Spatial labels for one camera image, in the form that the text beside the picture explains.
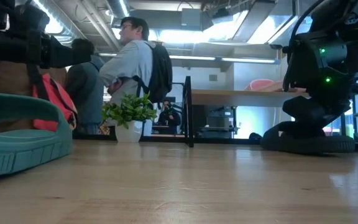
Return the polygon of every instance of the green plant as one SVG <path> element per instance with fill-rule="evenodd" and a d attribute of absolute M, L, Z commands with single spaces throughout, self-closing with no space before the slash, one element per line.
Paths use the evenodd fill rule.
<path fill-rule="evenodd" d="M 157 117 L 157 111 L 150 109 L 149 105 L 151 105 L 149 94 L 145 94 L 143 97 L 124 95 L 120 106 L 115 103 L 104 105 L 102 116 L 104 120 L 111 118 L 117 121 L 117 126 L 123 125 L 128 129 L 128 122 L 143 122 Z"/>

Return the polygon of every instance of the white pot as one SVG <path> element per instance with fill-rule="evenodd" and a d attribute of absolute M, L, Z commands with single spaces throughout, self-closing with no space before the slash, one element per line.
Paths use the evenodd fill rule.
<path fill-rule="evenodd" d="M 123 125 L 116 126 L 116 137 L 118 142 L 137 143 L 142 135 L 143 122 L 128 122 L 128 129 Z"/>

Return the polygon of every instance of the table surface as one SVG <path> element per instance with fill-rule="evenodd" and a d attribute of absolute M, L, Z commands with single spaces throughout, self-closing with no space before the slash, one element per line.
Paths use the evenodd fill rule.
<path fill-rule="evenodd" d="M 307 93 L 191 90 L 194 105 L 282 107 L 286 100 L 296 96 L 308 97 Z"/>
<path fill-rule="evenodd" d="M 76 141 L 0 178 L 0 223 L 358 223 L 358 154 Z"/>

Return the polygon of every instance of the potted plant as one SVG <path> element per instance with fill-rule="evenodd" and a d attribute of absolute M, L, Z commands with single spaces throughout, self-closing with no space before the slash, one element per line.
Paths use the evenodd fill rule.
<path fill-rule="evenodd" d="M 103 119 L 116 121 L 118 142 L 139 142 L 144 121 L 157 117 L 157 111 L 150 109 L 149 105 L 149 94 L 145 94 L 143 97 L 124 95 L 121 105 L 113 103 L 103 106 Z"/>

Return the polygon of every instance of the red bag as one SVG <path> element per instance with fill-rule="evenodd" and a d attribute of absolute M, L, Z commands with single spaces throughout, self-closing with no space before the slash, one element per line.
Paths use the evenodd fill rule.
<path fill-rule="evenodd" d="M 36 80 L 32 80 L 33 90 L 32 96 L 35 98 L 41 98 L 44 100 L 48 100 L 53 103 L 63 112 L 64 117 L 66 118 L 68 124 L 70 125 L 71 130 L 76 128 L 76 117 L 77 110 L 73 101 L 71 100 L 68 93 L 64 90 L 64 88 L 53 79 L 49 77 L 49 74 L 39 75 L 42 79 L 36 78 Z M 34 120 L 34 128 L 40 130 L 47 130 L 55 132 L 58 128 L 58 123 L 55 121 L 44 121 L 35 119 Z"/>

